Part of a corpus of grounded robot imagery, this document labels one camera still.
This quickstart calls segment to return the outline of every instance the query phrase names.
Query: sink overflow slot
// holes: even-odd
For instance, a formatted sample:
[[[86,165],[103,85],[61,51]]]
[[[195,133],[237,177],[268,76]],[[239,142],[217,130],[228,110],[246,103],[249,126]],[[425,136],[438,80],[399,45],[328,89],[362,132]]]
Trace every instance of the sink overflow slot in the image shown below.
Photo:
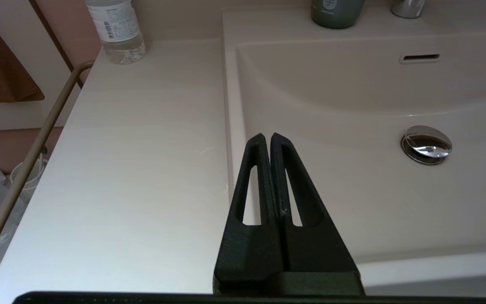
[[[440,54],[411,54],[401,57],[401,64],[432,63],[440,60]]]

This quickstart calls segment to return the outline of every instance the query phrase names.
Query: sink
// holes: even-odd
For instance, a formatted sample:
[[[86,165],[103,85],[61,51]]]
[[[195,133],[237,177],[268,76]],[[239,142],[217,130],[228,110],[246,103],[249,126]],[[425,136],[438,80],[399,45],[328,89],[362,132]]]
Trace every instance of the sink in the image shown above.
[[[306,8],[226,11],[223,25],[230,190],[245,142],[281,133],[368,293],[486,296],[486,1],[431,0],[410,20],[371,2],[346,30]],[[447,135],[446,161],[405,155],[415,125]],[[253,189],[245,223],[259,225]]]

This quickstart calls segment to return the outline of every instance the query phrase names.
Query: bottle label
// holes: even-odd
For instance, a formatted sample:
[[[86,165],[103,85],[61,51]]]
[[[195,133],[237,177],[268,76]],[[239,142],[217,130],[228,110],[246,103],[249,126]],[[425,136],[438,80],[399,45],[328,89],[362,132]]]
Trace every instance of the bottle label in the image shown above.
[[[125,41],[140,33],[135,9],[130,1],[110,6],[88,5],[87,8],[104,42]]]

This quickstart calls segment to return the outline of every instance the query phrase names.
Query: chrome drain plug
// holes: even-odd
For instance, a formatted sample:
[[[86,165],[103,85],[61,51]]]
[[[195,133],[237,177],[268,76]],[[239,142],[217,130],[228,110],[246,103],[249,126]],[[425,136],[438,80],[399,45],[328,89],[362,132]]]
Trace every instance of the chrome drain plug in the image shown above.
[[[401,147],[408,157],[427,165],[442,163],[453,150],[451,140],[444,133],[426,125],[407,129]]]

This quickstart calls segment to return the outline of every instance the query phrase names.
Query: metal rail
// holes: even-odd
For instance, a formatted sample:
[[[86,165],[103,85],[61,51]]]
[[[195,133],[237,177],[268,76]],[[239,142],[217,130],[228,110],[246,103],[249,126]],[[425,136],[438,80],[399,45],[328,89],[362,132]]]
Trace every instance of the metal rail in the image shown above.
[[[25,156],[24,164],[20,172],[18,173],[18,176],[16,177],[14,183],[12,183],[10,189],[8,190],[8,194],[6,195],[6,197],[3,199],[3,202],[1,203],[0,234],[3,227],[5,226],[8,216],[12,211],[12,208],[14,208],[16,200],[18,200],[18,197],[22,192],[22,189],[24,188],[24,184],[27,181],[27,177],[29,176],[31,170],[33,169],[33,166],[37,162],[39,153],[44,147],[44,144],[46,143],[46,140],[48,139],[50,132],[52,132],[52,128],[54,128],[54,125],[56,124],[56,120],[58,119],[59,114],[61,114],[61,111],[65,106],[67,99],[69,99],[69,96],[75,84],[79,80],[81,73],[93,67],[93,63],[94,61],[87,61],[75,67],[75,69],[69,76],[69,79],[65,83],[65,86],[61,90],[61,93],[59,94],[56,103],[54,103],[52,110],[50,110],[48,117],[46,117],[46,120],[44,121],[44,124],[42,125],[39,134],[37,135],[37,138],[35,138],[35,142],[33,142],[33,145],[31,146],[29,152],[27,152],[27,155]]]

